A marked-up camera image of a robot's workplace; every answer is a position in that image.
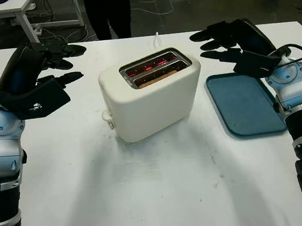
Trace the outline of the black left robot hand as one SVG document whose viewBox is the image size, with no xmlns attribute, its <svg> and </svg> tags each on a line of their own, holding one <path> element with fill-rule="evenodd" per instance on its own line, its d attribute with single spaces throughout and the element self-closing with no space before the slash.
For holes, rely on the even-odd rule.
<svg viewBox="0 0 302 226">
<path fill-rule="evenodd" d="M 48 68 L 70 70 L 73 64 L 66 59 L 83 55 L 87 49 L 64 40 L 21 45 L 11 55 L 0 77 L 0 91 L 23 94 L 32 90 L 39 74 Z"/>
</svg>

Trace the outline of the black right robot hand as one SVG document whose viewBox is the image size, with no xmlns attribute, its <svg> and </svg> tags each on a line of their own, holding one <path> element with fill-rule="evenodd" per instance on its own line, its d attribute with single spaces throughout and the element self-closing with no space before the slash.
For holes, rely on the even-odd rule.
<svg viewBox="0 0 302 226">
<path fill-rule="evenodd" d="M 276 50 L 274 44 L 250 20 L 221 21 L 190 36 L 193 42 L 204 42 L 201 57 L 236 63 L 242 52 L 267 56 Z"/>
</svg>

